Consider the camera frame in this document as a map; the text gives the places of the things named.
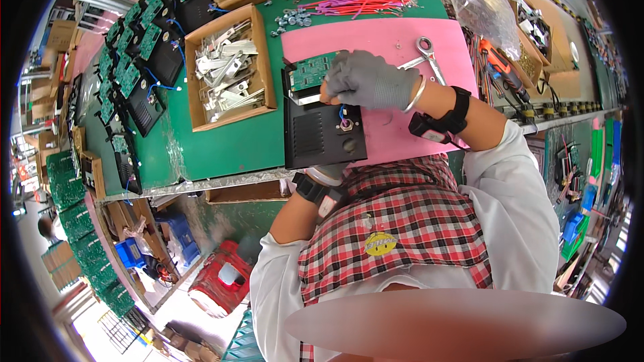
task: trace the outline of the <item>white sleeve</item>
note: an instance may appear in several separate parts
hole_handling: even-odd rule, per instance
[[[257,344],[267,362],[298,362],[300,341],[284,330],[284,320],[304,307],[298,257],[305,240],[280,245],[269,233],[251,273],[251,308]]]
[[[507,121],[503,139],[463,162],[498,289],[550,293],[559,257],[559,221],[521,128]]]

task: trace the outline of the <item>silver bangle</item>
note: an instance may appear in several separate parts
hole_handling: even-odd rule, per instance
[[[414,99],[412,99],[412,102],[407,106],[405,110],[403,110],[403,113],[408,113],[412,108],[416,106],[416,103],[418,103],[418,100],[421,98],[421,95],[423,94],[423,91],[425,90],[425,84],[427,83],[427,78],[425,76],[422,76],[423,79],[421,80],[421,86],[418,88],[418,92],[416,92],[416,95],[414,96]]]

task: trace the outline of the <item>plastic bag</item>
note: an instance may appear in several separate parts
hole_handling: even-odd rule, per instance
[[[451,0],[451,3],[461,25],[501,48],[512,60],[519,60],[515,15],[507,0]]]

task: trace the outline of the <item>black wrist strap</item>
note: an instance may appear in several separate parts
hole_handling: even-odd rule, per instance
[[[292,181],[298,185],[296,190],[298,194],[311,203],[319,205],[326,194],[326,186],[314,181],[304,173],[295,173]]]
[[[456,135],[468,126],[468,123],[465,121],[465,116],[467,116],[468,110],[470,110],[470,96],[472,93],[461,87],[452,86],[452,88],[456,91],[454,109],[448,111],[445,116],[435,122],[442,125],[448,132]]]

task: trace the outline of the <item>orange power drill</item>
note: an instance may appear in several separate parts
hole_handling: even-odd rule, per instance
[[[486,39],[481,39],[480,41],[479,50],[483,51],[483,49],[487,50],[487,62],[492,65],[492,68],[503,77],[503,80],[510,85],[510,88],[516,92],[521,100],[525,103],[530,102],[530,95],[528,95],[523,83],[521,83],[521,78],[519,78],[517,71],[510,62],[496,51]]]

